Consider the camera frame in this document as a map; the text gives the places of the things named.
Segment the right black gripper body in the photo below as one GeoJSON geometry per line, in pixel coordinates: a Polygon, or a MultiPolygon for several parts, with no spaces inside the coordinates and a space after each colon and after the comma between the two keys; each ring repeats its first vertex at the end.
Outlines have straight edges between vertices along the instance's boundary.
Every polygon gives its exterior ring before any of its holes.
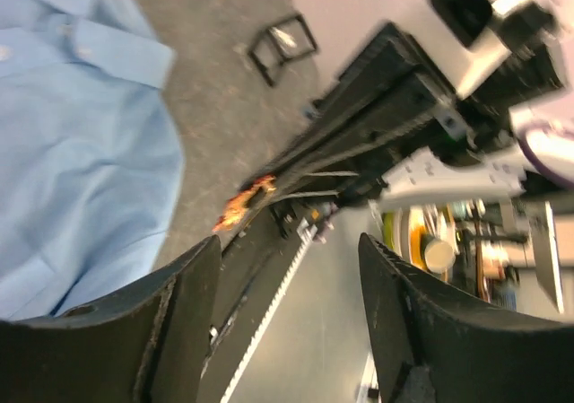
{"type": "MultiPolygon", "coordinates": [[[[343,145],[384,145],[393,142],[396,167],[421,148],[446,149],[448,144],[452,143],[453,140],[445,129],[446,122],[438,120],[437,116],[450,115],[456,100],[413,36],[402,31],[393,22],[382,23],[354,58],[365,53],[378,52],[383,48],[416,52],[423,57],[423,64],[400,78],[397,86],[382,93],[359,114],[348,130],[335,136],[327,144],[335,142],[338,144],[337,149],[341,151],[343,145]]],[[[312,101],[318,117],[318,106],[323,96],[312,101]]],[[[385,173],[388,187],[392,184],[387,176],[391,170],[385,173]]]]}

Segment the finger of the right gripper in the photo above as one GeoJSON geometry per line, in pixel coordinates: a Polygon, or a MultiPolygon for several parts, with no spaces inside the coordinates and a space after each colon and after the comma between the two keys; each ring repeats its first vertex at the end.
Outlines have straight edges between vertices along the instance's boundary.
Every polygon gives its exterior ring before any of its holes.
{"type": "Polygon", "coordinates": [[[308,149],[290,144],[252,176],[250,204],[294,200],[359,206],[378,198],[389,186],[385,173],[395,166],[395,144],[337,147],[335,142],[308,149]]]}
{"type": "Polygon", "coordinates": [[[420,54],[400,48],[383,48],[371,54],[358,55],[323,96],[318,106],[318,119],[293,138],[270,162],[248,176],[242,186],[245,188],[268,174],[285,172],[306,154],[348,130],[369,104],[422,64],[420,54]]]}

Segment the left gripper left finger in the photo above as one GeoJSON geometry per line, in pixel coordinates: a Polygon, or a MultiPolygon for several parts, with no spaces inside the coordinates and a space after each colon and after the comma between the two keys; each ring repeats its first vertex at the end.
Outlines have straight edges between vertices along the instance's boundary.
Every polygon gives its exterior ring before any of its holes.
{"type": "Polygon", "coordinates": [[[211,236],[59,317],[1,324],[3,402],[194,402],[221,271],[211,236]]]}

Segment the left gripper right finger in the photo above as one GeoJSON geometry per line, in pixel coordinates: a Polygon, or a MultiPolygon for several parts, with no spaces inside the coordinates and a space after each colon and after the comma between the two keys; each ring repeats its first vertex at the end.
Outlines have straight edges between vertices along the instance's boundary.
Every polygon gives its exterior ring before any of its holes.
{"type": "Polygon", "coordinates": [[[446,284],[364,233],[370,343],[385,402],[571,402],[573,327],[446,284]]]}

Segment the red gold leaf brooch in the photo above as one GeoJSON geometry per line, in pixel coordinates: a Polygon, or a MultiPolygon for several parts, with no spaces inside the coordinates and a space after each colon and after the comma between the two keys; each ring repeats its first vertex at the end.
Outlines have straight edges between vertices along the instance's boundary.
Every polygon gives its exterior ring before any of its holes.
{"type": "Polygon", "coordinates": [[[213,232],[228,231],[238,224],[250,209],[252,200],[259,192],[262,192],[265,196],[275,191],[274,181],[275,176],[265,175],[253,181],[248,188],[229,199],[222,211],[222,215],[213,227],[213,232]]]}

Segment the light blue button shirt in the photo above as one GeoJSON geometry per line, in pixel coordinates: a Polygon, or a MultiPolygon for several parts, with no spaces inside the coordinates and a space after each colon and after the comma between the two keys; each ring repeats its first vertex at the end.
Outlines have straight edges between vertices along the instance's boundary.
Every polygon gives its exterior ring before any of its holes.
{"type": "Polygon", "coordinates": [[[173,58],[135,0],[1,0],[3,319],[152,270],[184,167],[173,58]]]}

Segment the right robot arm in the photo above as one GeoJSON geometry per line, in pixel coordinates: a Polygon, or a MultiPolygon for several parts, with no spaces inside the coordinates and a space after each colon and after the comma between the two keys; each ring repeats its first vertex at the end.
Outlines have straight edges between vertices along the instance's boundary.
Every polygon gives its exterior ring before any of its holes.
{"type": "Polygon", "coordinates": [[[358,205],[425,148],[450,167],[475,166],[514,143],[513,107],[567,87],[549,0],[382,0],[381,13],[316,119],[243,183],[248,209],[358,205]]]}

